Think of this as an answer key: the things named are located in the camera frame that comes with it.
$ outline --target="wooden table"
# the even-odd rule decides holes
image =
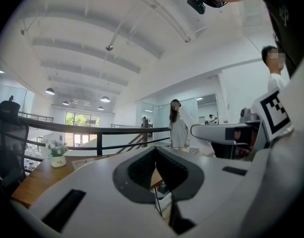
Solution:
[[[23,204],[25,207],[31,206],[49,187],[74,172],[74,168],[71,163],[72,161],[84,160],[87,158],[93,158],[93,156],[66,156],[67,165],[61,168],[53,168],[50,160],[44,159],[16,189],[12,198]],[[163,180],[161,176],[155,169],[151,179],[150,189],[159,186],[162,182]]]

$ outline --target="headset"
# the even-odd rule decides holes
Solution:
[[[204,14],[206,11],[206,5],[213,8],[221,8],[226,5],[227,2],[220,2],[214,0],[187,0],[187,3],[193,7],[199,14]]]

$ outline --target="black hair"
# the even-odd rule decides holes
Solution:
[[[171,121],[171,122],[176,122],[176,120],[177,120],[177,111],[174,110],[174,109],[172,108],[172,103],[173,103],[173,102],[179,103],[179,104],[180,104],[180,107],[181,107],[182,105],[181,105],[180,101],[177,100],[177,99],[174,99],[174,100],[172,100],[172,102],[171,102],[170,121]]]
[[[266,63],[267,55],[272,50],[277,50],[277,47],[275,47],[275,46],[266,46],[266,47],[263,47],[263,49],[262,49],[262,52],[261,52],[261,54],[262,54],[262,60],[266,64],[266,66],[267,66],[267,63]]]

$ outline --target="man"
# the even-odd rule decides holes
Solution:
[[[227,2],[241,0],[202,0],[211,7],[220,8]],[[268,8],[275,41],[280,53],[286,54],[290,77],[304,57],[304,0],[264,0]]]
[[[215,124],[215,120],[216,120],[216,119],[217,119],[216,117],[213,118],[212,115],[209,115],[209,120],[208,120],[209,124]]]
[[[267,46],[262,49],[263,62],[270,70],[270,77],[267,84],[268,92],[278,87],[283,90],[286,81],[282,78],[281,72],[284,68],[285,54],[278,53],[278,49],[274,46]]]

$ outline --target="woman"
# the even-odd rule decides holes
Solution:
[[[170,147],[189,152],[188,128],[179,113],[181,106],[178,100],[172,100],[169,125],[171,129]]]

